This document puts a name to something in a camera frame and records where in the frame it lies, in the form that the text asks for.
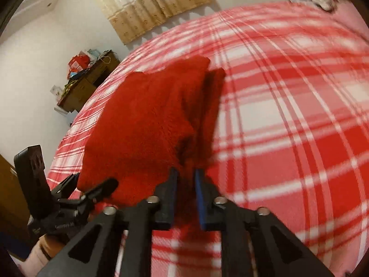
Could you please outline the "person's left hand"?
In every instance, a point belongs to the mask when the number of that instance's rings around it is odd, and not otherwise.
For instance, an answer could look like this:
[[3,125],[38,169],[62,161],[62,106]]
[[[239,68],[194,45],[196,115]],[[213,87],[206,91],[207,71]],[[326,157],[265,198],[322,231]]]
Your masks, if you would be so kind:
[[54,258],[66,246],[67,241],[61,235],[45,234],[39,238],[38,243],[50,258]]

